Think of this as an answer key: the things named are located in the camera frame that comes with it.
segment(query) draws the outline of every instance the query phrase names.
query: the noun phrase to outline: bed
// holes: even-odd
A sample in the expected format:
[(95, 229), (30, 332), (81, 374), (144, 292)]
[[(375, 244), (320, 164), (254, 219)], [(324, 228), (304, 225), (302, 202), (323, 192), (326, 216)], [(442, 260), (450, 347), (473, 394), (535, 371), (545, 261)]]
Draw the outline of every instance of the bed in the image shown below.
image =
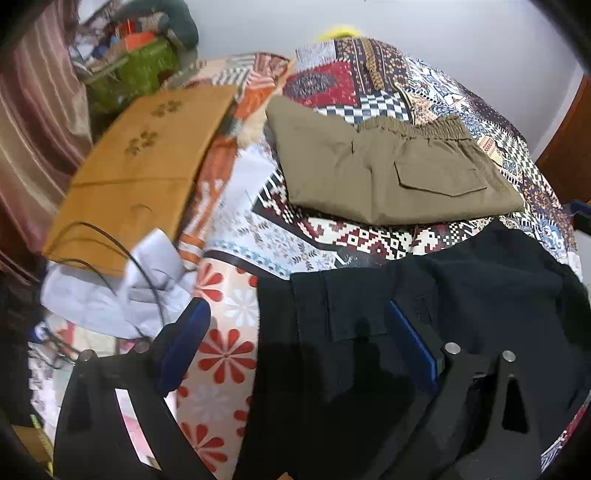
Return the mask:
[[(569, 219), (532, 161), (525, 139), (478, 95), (422, 60), (380, 41), (342, 38), (300, 48), (294, 61), (257, 53), (197, 62), (164, 88), (200, 83), (240, 87), (230, 133), (217, 137), (207, 153), (178, 243), (185, 266), (198, 272), (194, 294), (209, 302), (213, 317), (177, 390), (177, 420), (219, 480), (232, 477), (248, 417), (256, 372), (259, 277), (288, 278), (293, 272), (381, 265), (424, 255), (476, 235), (491, 221), (384, 227), (294, 207), (272, 134), (264, 125), (271, 95), (286, 95), (351, 124), (377, 115), (415, 124), (459, 115), (524, 198), (523, 212), (500, 220), (538, 240), (582, 277)], [(76, 329), (65, 326), (70, 340), (81, 335)], [(544, 468), (588, 403), (543, 453)]]

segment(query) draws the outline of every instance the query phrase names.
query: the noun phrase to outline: khaki pants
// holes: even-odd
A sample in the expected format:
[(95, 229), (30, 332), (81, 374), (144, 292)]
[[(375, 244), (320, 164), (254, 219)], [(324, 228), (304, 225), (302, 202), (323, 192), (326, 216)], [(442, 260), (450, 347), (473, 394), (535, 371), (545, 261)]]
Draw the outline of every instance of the khaki pants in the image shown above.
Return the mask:
[(289, 200), (345, 219), (405, 225), (502, 215), (523, 200), (457, 116), (374, 117), (359, 131), (275, 97), (267, 118)]

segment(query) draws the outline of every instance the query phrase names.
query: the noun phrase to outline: brown door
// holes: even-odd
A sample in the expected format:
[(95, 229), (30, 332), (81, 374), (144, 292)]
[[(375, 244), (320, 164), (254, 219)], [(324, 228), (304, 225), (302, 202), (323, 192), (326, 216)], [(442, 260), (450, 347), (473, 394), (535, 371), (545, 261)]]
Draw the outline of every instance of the brown door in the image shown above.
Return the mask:
[(591, 200), (591, 85), (584, 76), (568, 113), (538, 168), (562, 203)]

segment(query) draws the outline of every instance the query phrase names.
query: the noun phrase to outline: silver bolt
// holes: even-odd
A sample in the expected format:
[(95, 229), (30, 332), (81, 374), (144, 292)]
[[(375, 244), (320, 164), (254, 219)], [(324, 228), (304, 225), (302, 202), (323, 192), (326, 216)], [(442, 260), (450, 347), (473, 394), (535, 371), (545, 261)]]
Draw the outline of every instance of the silver bolt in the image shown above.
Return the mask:
[(457, 355), (459, 354), (462, 349), (460, 348), (460, 346), (457, 343), (454, 342), (449, 342), (445, 344), (445, 350), (447, 353), (450, 353), (452, 355)]
[(148, 342), (145, 342), (144, 340), (136, 343), (134, 346), (134, 350), (138, 353), (147, 352), (149, 348), (150, 348), (150, 344)]
[(503, 352), (503, 358), (508, 362), (514, 362), (517, 357), (511, 350), (505, 350)]
[(94, 350), (91, 350), (91, 349), (84, 350), (80, 355), (78, 355), (78, 360), (82, 360), (83, 362), (87, 362), (95, 355), (96, 354), (95, 354)]

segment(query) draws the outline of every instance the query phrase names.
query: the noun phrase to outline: pink satin curtain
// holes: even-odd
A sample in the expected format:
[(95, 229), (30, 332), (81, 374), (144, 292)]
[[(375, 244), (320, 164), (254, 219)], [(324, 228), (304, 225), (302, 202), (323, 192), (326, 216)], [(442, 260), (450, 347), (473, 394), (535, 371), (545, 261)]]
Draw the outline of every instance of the pink satin curtain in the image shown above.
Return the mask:
[(55, 0), (0, 66), (0, 202), (33, 253), (92, 147), (66, 41), (76, 20), (77, 0)]

